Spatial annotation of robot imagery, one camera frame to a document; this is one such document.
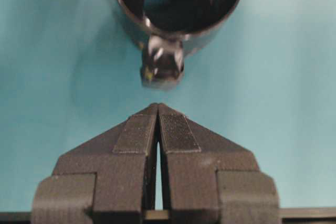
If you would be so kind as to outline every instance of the teal surface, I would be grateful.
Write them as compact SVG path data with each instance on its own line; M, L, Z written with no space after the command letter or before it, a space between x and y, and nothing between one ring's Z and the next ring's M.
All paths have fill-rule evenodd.
M115 8L0 0L0 211L28 211L60 154L151 102L252 150L283 207L336 206L336 0L241 0L170 92L142 88Z

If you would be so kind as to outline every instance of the metal rail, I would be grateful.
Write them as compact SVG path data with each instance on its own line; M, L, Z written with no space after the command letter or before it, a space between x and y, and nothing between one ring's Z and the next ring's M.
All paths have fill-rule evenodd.
M331 208L282 208L282 223L288 224L336 224L336 207ZM167 224L168 210L148 210L145 224ZM30 212L0 212L0 224L30 224Z

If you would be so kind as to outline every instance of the teal backdrop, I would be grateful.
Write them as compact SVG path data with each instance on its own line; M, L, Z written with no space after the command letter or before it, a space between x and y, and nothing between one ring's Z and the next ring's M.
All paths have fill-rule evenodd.
M141 86L115 8L0 0L0 211L29 211L60 154L152 102L252 150L282 207L336 206L336 0L241 0L169 92Z

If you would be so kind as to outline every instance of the gripper jaw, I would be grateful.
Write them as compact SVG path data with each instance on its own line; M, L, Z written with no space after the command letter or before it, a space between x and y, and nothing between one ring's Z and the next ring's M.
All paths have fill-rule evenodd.
M60 156L36 191L32 223L142 223L155 205L158 143L171 223L279 223L275 184L253 153L164 104Z

